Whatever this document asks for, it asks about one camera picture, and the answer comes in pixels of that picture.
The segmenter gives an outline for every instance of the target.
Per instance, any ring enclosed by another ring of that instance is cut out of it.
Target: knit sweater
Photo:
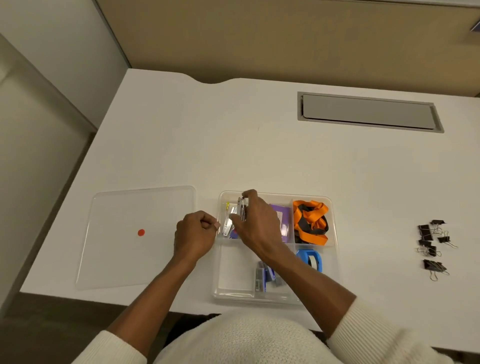
[[[185,332],[165,347],[160,363],[452,363],[410,330],[388,322],[356,300],[328,340],[328,349],[296,322],[258,310],[231,311]],[[102,331],[74,364],[146,364],[146,358]]]

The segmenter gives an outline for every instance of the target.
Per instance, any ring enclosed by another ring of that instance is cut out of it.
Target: desk surface
[[[298,91],[433,102],[445,133],[298,121]],[[192,185],[197,208],[212,214],[223,190],[324,195],[344,285],[432,346],[480,352],[479,155],[480,99],[128,70],[22,291],[118,304],[142,291],[75,289],[97,192]],[[438,282],[415,251],[416,226],[432,219],[445,220],[459,246],[439,247],[450,276]],[[248,307],[214,301],[212,258],[172,311]],[[263,309],[318,329],[304,308]]]

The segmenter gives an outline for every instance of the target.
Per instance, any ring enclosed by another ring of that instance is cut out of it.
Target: hand
[[[285,246],[280,221],[272,207],[258,197],[257,191],[248,190],[242,196],[248,197],[247,219],[242,221],[237,214],[231,214],[230,219],[243,243],[261,260],[269,260]]]
[[[177,223],[173,256],[195,265],[212,248],[219,227],[216,218],[204,211],[185,215]]]

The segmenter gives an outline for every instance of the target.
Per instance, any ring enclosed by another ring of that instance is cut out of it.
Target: left hand
[[[219,227],[216,218],[204,211],[185,215],[177,223],[173,256],[196,264],[212,248]]]

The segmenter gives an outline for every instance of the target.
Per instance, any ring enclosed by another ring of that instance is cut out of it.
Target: blue tape dispenser
[[[318,270],[319,272],[322,271],[322,258],[320,257],[320,254],[313,249],[299,249],[297,257],[313,269]]]

